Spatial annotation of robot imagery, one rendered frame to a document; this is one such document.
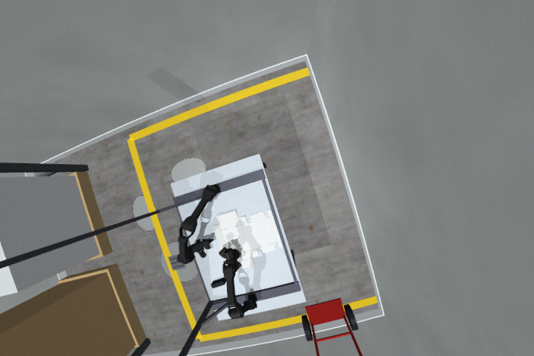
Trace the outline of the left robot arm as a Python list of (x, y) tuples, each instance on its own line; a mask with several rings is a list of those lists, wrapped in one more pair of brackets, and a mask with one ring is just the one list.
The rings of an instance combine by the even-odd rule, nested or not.
[[(215, 191), (216, 190), (216, 191)], [(188, 264), (194, 260), (194, 253), (195, 248), (193, 245), (188, 246), (188, 239), (194, 234), (196, 228), (197, 228), (197, 219), (201, 215), (203, 209), (207, 205), (207, 203), (212, 201), (212, 199), (220, 192), (220, 187), (218, 184), (216, 185), (206, 185), (205, 189), (202, 193), (202, 199), (200, 200), (199, 204), (195, 208), (194, 212), (191, 216), (187, 217), (181, 224), (179, 228), (179, 255), (177, 256), (177, 261)], [(190, 231), (191, 234), (188, 237), (184, 237), (182, 235), (182, 230)], [(192, 253), (192, 254), (191, 254)], [(201, 258), (204, 258), (206, 256), (206, 253), (204, 252), (204, 248), (199, 250), (197, 253), (201, 256)], [(191, 260), (189, 262), (189, 260)]]

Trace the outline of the black metal frame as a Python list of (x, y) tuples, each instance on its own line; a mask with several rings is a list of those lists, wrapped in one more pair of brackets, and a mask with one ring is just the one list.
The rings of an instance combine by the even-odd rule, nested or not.
[[(25, 254), (21, 254), (19, 256), (16, 256), (16, 257), (12, 257), (10, 259), (7, 259), (7, 260), (3, 260), (3, 261), (0, 261), (0, 268), (4, 268), (6, 266), (10, 266), (12, 264), (15, 264), (15, 263), (19, 263), (23, 260), (27, 260), (27, 259), (30, 259), (32, 257), (35, 257), (35, 256), (38, 256), (40, 254), (44, 254), (46, 252), (49, 252), (49, 251), (52, 251), (52, 250), (55, 250), (55, 249), (58, 249), (58, 248), (61, 248), (63, 246), (66, 246), (66, 245), (70, 245), (72, 243), (75, 243), (75, 242), (78, 242), (80, 240), (84, 240), (84, 239), (87, 239), (89, 237), (92, 237), (92, 236), (95, 236), (97, 234), (101, 234), (103, 232), (106, 232), (106, 231), (110, 231), (112, 229), (115, 229), (115, 228), (118, 228), (120, 226), (123, 226), (123, 225), (127, 225), (128, 223), (132, 223), (132, 222), (135, 222), (137, 220), (141, 220), (143, 218), (146, 218), (146, 217), (149, 217), (149, 216), (152, 216), (152, 215), (155, 215), (155, 214), (158, 214), (162, 211), (166, 211), (168, 209), (171, 209), (171, 208), (175, 208), (177, 206), (180, 206), (180, 205), (184, 205), (186, 203), (189, 203), (189, 202), (193, 202), (195, 200), (199, 200), (199, 199), (202, 199), (202, 196), (200, 197), (196, 197), (196, 198), (193, 198), (191, 200), (187, 200), (187, 201), (184, 201), (184, 202), (180, 202), (180, 203), (177, 203), (175, 205), (171, 205), (171, 206), (168, 206), (168, 207), (165, 207), (165, 208), (161, 208), (157, 211), (153, 211), (151, 213), (148, 213), (148, 214), (144, 214), (142, 216), (139, 216), (139, 217), (135, 217), (133, 219), (129, 219), (129, 220), (126, 220), (126, 221), (123, 221), (123, 222), (119, 222), (117, 224), (114, 224), (114, 225), (110, 225), (108, 227), (105, 227), (105, 228), (101, 228), (101, 229), (98, 229), (98, 230), (95, 230), (95, 231), (92, 231), (92, 232), (89, 232), (89, 233), (86, 233), (86, 234), (83, 234), (83, 235), (80, 235), (78, 237), (74, 237), (74, 238), (71, 238), (69, 240), (64, 240), (64, 241), (61, 241), (59, 243), (55, 243), (55, 244), (52, 244), (52, 245), (49, 245), (49, 246), (46, 246), (44, 248), (40, 248), (40, 249), (37, 249), (35, 251), (30, 251), (30, 252), (27, 252)], [(197, 324), (195, 325), (192, 333), (190, 334), (189, 338), (187, 339), (185, 345), (183, 346), (182, 348), (182, 351), (180, 352), (179, 356), (187, 356), (196, 336), (198, 335), (200, 329), (202, 326), (204, 326), (208, 321), (210, 321), (211, 319), (213, 319), (215, 316), (217, 316), (220, 312), (222, 312), (224, 309), (227, 308), (227, 303), (225, 305), (223, 305), (222, 307), (220, 307), (218, 310), (216, 310), (213, 314), (211, 314), (209, 317), (207, 317), (211, 307), (213, 305), (213, 300), (211, 301), (208, 301), (208, 304), (207, 306), (205, 307), (203, 313), (201, 314), (199, 320), (197, 321)], [(206, 318), (207, 317), (207, 318)]]

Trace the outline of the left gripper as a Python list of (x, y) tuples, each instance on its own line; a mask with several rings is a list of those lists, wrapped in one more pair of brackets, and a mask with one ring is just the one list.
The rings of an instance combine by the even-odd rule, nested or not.
[[(198, 243), (199, 241), (199, 243)], [(195, 248), (195, 252), (198, 252), (199, 250), (201, 250), (202, 248), (205, 248), (205, 249), (210, 249), (210, 243), (214, 241), (214, 239), (202, 239), (202, 241), (200, 240), (197, 240), (196, 243), (193, 243), (193, 246)], [(194, 245), (195, 244), (195, 245)]]

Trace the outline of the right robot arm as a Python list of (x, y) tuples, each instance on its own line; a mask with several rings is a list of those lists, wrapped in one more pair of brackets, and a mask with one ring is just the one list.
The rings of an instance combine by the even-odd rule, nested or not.
[[(236, 249), (228, 248), (224, 250), (226, 261), (223, 261), (222, 272), (223, 272), (224, 278), (226, 279), (226, 285), (227, 285), (228, 315), (231, 319), (237, 319), (237, 318), (243, 318), (244, 313), (247, 312), (248, 310), (257, 308), (257, 302), (256, 302), (257, 297), (255, 294), (248, 295), (248, 300), (243, 302), (244, 307), (237, 302), (236, 296), (235, 296), (234, 277), (237, 271), (236, 261), (240, 257), (241, 253), (238, 250), (236, 250), (235, 252), (233, 250), (236, 250)], [(228, 266), (226, 266), (227, 264)]]

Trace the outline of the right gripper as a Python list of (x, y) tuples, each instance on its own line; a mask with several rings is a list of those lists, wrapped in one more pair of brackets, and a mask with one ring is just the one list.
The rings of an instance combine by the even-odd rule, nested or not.
[[(224, 252), (224, 250), (226, 250), (226, 249), (227, 249), (227, 248), (224, 247), (224, 248), (219, 252), (219, 255), (220, 255), (221, 257), (224, 257), (224, 258), (225, 258), (225, 252)], [(236, 261), (236, 262), (237, 262), (237, 261)], [(237, 270), (238, 270), (240, 267), (241, 267), (241, 263), (238, 261), (238, 262), (237, 262)]]

